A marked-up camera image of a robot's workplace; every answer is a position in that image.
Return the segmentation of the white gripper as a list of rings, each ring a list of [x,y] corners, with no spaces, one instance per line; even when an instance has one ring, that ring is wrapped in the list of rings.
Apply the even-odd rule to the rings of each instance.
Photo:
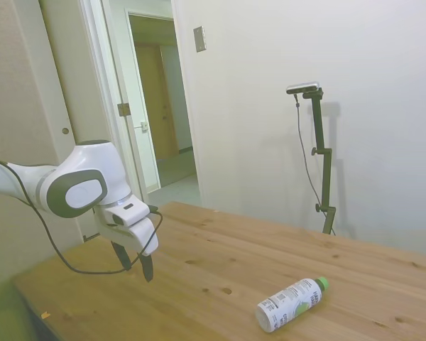
[[[123,269],[132,267],[126,249],[138,253],[144,278],[153,280],[153,260],[151,254],[158,248],[158,238],[152,234],[155,227],[148,218],[149,207],[146,204],[122,204],[116,206],[96,206],[95,215],[99,220],[99,233],[111,241],[111,245]]]

